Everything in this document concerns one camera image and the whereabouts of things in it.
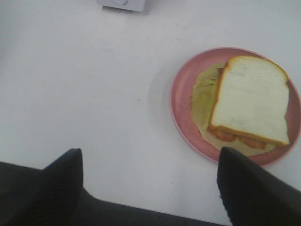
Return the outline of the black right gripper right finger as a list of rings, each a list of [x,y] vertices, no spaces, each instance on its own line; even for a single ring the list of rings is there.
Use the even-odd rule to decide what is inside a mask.
[[[234,148],[221,149],[217,185],[234,226],[299,226],[301,193]]]

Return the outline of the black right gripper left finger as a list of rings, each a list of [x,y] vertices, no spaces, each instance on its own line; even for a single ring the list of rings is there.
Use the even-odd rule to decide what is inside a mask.
[[[82,150],[70,149],[0,196],[2,226],[67,226],[83,188]]]

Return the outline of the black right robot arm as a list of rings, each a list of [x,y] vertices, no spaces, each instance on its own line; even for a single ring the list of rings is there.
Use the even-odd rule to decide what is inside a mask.
[[[298,226],[301,193],[234,148],[223,147],[220,198],[234,226]],[[3,226],[205,226],[207,222],[101,201],[83,187],[82,151],[44,169],[0,164]]]

